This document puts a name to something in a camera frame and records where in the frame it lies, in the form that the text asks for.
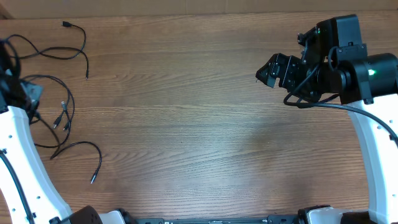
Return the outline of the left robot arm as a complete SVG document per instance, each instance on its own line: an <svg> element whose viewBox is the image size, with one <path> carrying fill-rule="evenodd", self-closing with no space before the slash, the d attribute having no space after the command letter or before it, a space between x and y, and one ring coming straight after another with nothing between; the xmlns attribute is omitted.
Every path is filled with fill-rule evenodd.
<svg viewBox="0 0 398 224"><path fill-rule="evenodd" d="M99 214L85 206L73 212L57 192L32 139L30 124L43 88L20 78L11 43L1 40L1 192L13 223L135 223L125 210Z"/></svg>

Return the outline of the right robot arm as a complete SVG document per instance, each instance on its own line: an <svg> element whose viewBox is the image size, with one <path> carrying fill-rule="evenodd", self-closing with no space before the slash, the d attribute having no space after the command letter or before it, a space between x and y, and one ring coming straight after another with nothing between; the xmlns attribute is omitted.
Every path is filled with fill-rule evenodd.
<svg viewBox="0 0 398 224"><path fill-rule="evenodd" d="M356 15L333 17L297 36L301 57L274 54L256 72L263 84L285 88L297 108L346 111L366 170L366 210L329 205L302 208L291 223L397 222L397 57L369 55Z"/></svg>

